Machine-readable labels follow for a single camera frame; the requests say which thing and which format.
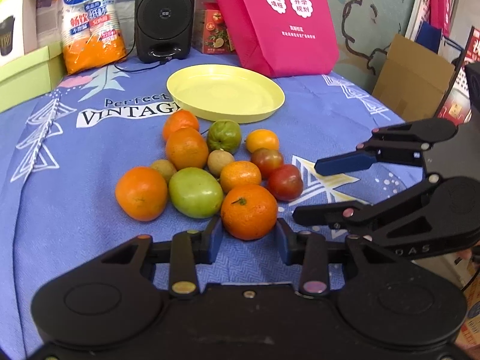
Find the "large green tomato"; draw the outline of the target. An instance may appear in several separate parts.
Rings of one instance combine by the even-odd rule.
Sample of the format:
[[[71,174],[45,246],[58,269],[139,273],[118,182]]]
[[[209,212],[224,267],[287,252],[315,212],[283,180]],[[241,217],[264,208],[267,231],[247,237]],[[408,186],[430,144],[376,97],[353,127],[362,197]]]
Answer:
[[[193,219],[216,215],[224,200],[224,192],[216,178],[196,167],[176,172],[169,181],[168,190],[173,206]]]

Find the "large orange with stem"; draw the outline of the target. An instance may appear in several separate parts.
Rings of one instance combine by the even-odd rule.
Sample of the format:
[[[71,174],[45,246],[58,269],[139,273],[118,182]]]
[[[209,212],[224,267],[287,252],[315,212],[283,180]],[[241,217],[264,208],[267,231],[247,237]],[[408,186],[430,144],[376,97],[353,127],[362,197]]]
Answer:
[[[246,184],[231,189],[220,209],[225,231],[242,241],[254,241],[269,234],[278,217],[278,203],[267,189]]]

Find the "red tomato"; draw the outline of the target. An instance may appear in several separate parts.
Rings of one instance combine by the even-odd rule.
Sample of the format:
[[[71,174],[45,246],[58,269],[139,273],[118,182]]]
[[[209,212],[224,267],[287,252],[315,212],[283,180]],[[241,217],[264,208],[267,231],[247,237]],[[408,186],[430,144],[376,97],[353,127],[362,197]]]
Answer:
[[[286,164],[275,169],[268,178],[267,189],[278,201],[291,202],[298,198],[304,190],[298,167]]]
[[[258,167],[263,180],[267,180],[273,171],[284,165],[282,154],[278,150],[267,148],[255,150],[250,161]]]

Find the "small brown kiwi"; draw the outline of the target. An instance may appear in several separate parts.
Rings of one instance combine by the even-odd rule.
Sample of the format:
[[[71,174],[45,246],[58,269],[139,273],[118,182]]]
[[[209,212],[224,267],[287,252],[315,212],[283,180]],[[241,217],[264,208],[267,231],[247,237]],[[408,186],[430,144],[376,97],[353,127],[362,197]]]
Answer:
[[[162,175],[162,178],[165,179],[167,184],[176,173],[175,166],[167,159],[155,160],[151,164],[151,168],[159,172]]]
[[[233,155],[224,150],[214,150],[208,156],[208,171],[216,178],[219,178],[225,166],[234,162]]]

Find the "small mandarin orange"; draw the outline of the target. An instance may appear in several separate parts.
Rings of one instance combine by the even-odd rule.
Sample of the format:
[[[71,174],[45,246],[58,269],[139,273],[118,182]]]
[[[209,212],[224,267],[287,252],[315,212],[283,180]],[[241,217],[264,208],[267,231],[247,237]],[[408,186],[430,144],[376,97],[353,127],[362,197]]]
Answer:
[[[249,161],[229,163],[220,173],[220,185],[225,194],[237,186],[260,185],[261,182],[262,175],[258,166]]]

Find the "green guava fruit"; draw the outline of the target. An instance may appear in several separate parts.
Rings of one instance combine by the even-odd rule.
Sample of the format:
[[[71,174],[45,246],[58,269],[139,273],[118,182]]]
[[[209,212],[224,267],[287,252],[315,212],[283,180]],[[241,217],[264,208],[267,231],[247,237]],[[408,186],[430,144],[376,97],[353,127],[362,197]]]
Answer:
[[[234,155],[241,142],[240,125],[233,120],[217,120],[208,129],[207,144],[210,151],[224,150]]]

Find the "small yellow orange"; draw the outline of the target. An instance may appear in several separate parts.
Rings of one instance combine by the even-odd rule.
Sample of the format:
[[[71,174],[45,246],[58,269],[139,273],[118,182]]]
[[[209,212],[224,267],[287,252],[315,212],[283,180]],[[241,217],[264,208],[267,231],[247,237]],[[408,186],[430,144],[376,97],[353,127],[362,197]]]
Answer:
[[[267,129],[256,129],[249,133],[245,144],[251,154],[258,149],[278,150],[280,146],[277,134]]]

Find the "brown cardboard box on floor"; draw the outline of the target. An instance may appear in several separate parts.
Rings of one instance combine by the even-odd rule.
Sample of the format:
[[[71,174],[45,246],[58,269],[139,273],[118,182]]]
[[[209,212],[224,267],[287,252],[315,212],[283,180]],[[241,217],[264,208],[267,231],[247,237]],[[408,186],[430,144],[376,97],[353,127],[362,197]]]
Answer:
[[[397,34],[387,52],[373,97],[411,122],[436,115],[454,66],[431,50]]]

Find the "blue printed tablecloth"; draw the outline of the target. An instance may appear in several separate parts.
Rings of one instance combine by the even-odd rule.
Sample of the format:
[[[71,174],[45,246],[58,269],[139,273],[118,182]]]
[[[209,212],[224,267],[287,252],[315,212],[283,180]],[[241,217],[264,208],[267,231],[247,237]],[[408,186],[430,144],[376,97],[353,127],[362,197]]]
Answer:
[[[140,234],[166,241],[203,229],[168,206],[155,221],[131,219],[115,186],[129,169],[164,156],[162,129],[175,110],[166,82],[191,65],[234,65],[233,55],[203,55],[143,70],[137,58],[66,78],[54,91],[1,114],[1,349],[24,359],[41,345],[30,314],[46,282]],[[416,184],[416,167],[376,164],[324,177],[319,158],[351,151],[399,116],[336,73],[280,78],[283,106],[259,122],[302,173],[304,191],[278,211],[359,200],[378,203]]]

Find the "yellow plastic plate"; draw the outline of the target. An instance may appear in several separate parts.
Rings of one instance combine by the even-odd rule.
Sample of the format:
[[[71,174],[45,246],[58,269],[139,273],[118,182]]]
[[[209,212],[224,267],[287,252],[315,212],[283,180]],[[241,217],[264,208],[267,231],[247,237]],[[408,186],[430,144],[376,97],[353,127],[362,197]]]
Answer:
[[[209,121],[250,124],[272,116],[285,102],[281,87],[257,72],[200,64],[171,74],[166,87],[180,108]]]

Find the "pink tote bag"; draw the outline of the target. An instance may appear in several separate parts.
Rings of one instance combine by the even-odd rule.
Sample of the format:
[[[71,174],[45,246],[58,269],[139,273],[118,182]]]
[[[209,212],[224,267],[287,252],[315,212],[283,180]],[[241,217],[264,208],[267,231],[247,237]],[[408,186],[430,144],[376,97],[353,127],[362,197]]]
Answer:
[[[339,51],[327,0],[216,0],[243,68],[270,78],[330,73]]]

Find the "red tomato cracker box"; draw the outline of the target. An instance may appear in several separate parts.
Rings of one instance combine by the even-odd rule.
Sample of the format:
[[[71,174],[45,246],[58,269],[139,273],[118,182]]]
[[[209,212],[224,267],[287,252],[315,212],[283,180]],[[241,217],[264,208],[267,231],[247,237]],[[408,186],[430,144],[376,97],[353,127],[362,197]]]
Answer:
[[[205,2],[193,19],[193,48],[206,55],[236,53],[233,40],[216,2]]]

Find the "orange paper cup package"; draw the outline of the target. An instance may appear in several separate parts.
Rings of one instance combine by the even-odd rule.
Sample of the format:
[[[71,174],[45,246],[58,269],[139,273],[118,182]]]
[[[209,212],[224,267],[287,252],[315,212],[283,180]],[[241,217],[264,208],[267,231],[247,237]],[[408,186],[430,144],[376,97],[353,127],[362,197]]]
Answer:
[[[124,38],[115,0],[56,0],[62,16],[64,63],[72,75],[123,59]]]

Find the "light green shoe box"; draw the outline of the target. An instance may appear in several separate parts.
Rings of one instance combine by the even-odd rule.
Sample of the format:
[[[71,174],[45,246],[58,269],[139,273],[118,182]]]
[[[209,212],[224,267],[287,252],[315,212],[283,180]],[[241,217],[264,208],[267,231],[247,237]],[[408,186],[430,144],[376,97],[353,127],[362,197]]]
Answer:
[[[60,41],[1,66],[0,112],[52,91],[66,76]]]

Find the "white coffee cup box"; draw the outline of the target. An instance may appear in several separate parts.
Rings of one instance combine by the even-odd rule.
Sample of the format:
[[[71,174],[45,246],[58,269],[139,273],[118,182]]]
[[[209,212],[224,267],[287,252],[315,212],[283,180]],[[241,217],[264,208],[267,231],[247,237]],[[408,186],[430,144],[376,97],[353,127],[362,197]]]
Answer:
[[[1,66],[38,48],[37,0],[1,2]]]

